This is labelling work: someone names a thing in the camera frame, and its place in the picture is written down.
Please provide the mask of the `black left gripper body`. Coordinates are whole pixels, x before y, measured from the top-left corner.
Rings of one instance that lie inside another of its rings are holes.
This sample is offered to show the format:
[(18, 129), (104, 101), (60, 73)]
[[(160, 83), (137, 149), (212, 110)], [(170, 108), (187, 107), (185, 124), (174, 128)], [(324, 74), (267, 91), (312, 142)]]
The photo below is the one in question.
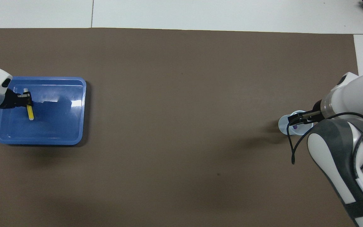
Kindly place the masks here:
[(0, 109), (13, 109), (20, 107), (20, 93), (15, 93), (11, 89), (7, 89), (4, 99), (0, 104)]

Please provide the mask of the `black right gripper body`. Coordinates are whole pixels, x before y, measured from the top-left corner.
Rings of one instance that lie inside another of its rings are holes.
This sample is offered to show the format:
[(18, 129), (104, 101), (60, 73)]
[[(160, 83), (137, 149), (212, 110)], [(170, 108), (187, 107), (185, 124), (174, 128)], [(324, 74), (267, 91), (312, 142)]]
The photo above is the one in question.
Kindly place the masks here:
[(311, 116), (312, 122), (321, 122), (325, 119), (322, 113), (322, 106), (322, 100), (319, 100), (314, 104), (312, 112), (316, 112), (316, 114)]

